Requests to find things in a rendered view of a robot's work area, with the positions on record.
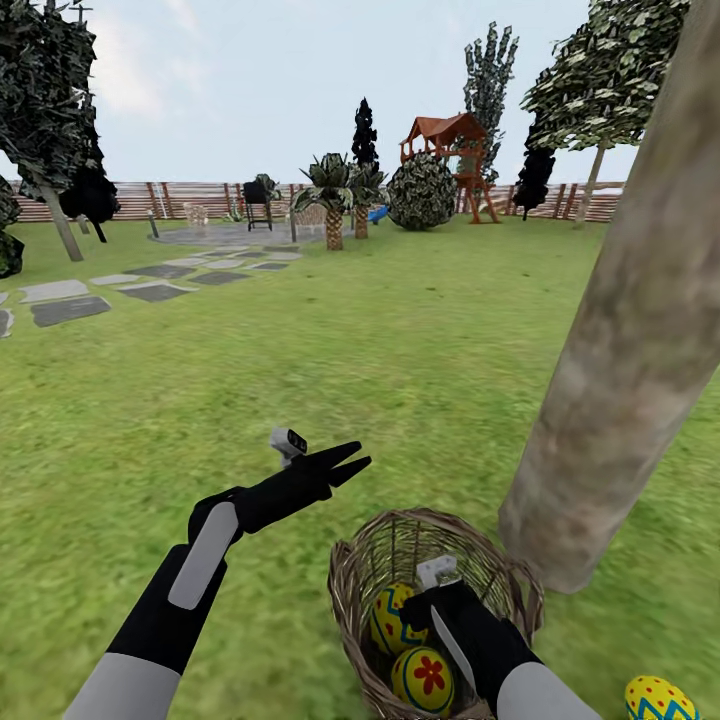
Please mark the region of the wicker basket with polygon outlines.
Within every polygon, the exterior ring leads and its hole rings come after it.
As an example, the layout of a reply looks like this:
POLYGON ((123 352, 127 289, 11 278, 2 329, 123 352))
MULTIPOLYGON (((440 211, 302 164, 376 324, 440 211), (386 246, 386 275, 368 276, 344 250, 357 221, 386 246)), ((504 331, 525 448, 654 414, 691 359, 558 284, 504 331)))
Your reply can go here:
MULTIPOLYGON (((395 509, 381 511, 373 515, 361 527, 354 538, 348 541, 334 542, 331 548, 331 561, 327 579, 327 591, 331 595, 331 613, 339 624, 343 639, 343 650, 355 668, 363 701, 365 705, 378 717, 378 720, 443 720, 439 715, 421 711, 403 703, 391 693, 388 677, 391 675, 393 658, 383 656, 382 674, 371 664, 370 617, 365 618, 363 607, 369 585, 380 590, 380 568, 377 559, 380 552, 376 551, 375 531, 377 527, 390 525, 389 530, 389 576, 394 579, 400 574, 397 566, 398 556, 403 550, 397 547, 398 530, 405 521, 412 521, 409 532, 413 535, 411 540, 414 550, 422 552, 425 549, 425 540, 421 535, 426 534, 427 528, 432 527, 441 532, 439 541, 432 542, 431 546, 437 549, 437 556, 445 554, 450 534, 460 535, 462 540, 459 548, 464 558, 463 564, 468 567, 476 564, 474 558, 480 552, 482 559, 478 561, 478 568, 482 568, 488 580, 481 590, 480 599, 484 603, 492 600, 491 590, 496 588, 499 574, 505 580, 503 596, 506 598, 505 615, 509 621, 520 631, 527 647, 533 651, 532 638, 545 626, 545 591, 540 577, 531 568, 527 560, 505 559, 505 556, 491 543, 491 540, 478 531, 472 523, 462 520, 459 515, 448 514, 426 506, 415 507, 409 510, 395 509), (424 526, 426 525, 426 526, 424 526), (367 542, 367 543, 366 543, 367 542), (360 548, 360 549, 359 549, 360 548), (363 577, 369 562, 369 570, 363 577), (517 571, 516 571, 517 570, 517 571), (524 606, 523 590, 516 572, 519 572, 529 582, 529 600, 524 606)), ((486 699, 481 699, 467 679, 461 683, 461 702, 451 711, 449 720, 495 720, 486 699)))

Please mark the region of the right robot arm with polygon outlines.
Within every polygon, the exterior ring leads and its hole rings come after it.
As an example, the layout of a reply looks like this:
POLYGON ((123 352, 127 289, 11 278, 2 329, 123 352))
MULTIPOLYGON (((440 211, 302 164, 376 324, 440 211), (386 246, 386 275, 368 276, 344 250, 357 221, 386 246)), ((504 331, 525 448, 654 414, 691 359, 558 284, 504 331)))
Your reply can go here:
POLYGON ((459 560, 445 553, 415 565, 419 592, 399 617, 411 631, 435 630, 452 661, 495 720, 603 720, 534 653, 520 631, 498 618, 464 579, 444 581, 459 560))

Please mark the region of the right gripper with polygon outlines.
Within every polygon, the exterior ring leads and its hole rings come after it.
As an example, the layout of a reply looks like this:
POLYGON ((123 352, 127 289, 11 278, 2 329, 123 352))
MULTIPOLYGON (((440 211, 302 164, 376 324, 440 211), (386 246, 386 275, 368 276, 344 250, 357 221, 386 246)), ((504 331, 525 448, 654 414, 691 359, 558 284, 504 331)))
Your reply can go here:
POLYGON ((403 609, 399 609, 399 617, 403 627, 410 626, 411 631, 415 633, 434 629, 430 608, 432 591, 432 589, 427 589, 425 593, 418 593, 403 603, 403 609))

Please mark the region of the easter egg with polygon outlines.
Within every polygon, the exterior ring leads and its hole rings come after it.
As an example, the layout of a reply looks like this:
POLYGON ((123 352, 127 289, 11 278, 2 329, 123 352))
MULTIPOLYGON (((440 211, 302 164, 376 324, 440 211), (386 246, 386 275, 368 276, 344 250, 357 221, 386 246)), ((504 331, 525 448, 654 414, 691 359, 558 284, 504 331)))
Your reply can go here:
POLYGON ((632 679, 625 701, 631 720, 703 720, 679 688, 653 676, 632 679))
POLYGON ((426 644, 412 646, 400 652, 400 656, 390 652, 384 655, 394 659, 387 678, 397 699, 443 719, 452 715, 457 682, 450 662, 440 650, 426 644))
POLYGON ((369 611, 369 630, 370 640, 378 652, 390 652, 400 656, 400 652, 428 642, 429 634, 426 630, 415 633, 410 626, 403 627, 399 617, 399 609, 403 609, 403 603, 407 599, 415 596, 414 592, 410 584, 392 581, 383 586, 375 596, 369 611))

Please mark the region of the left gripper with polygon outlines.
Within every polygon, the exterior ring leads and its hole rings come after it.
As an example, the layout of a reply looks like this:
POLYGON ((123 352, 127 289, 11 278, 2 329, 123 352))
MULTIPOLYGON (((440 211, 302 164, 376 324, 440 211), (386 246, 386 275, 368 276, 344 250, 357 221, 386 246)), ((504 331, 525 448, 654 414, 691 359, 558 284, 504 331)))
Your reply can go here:
POLYGON ((273 521, 332 497, 329 485, 340 487, 371 464, 365 457, 340 466, 339 463, 361 449, 359 441, 325 449, 312 455, 291 457, 292 467, 261 481, 261 499, 273 521))

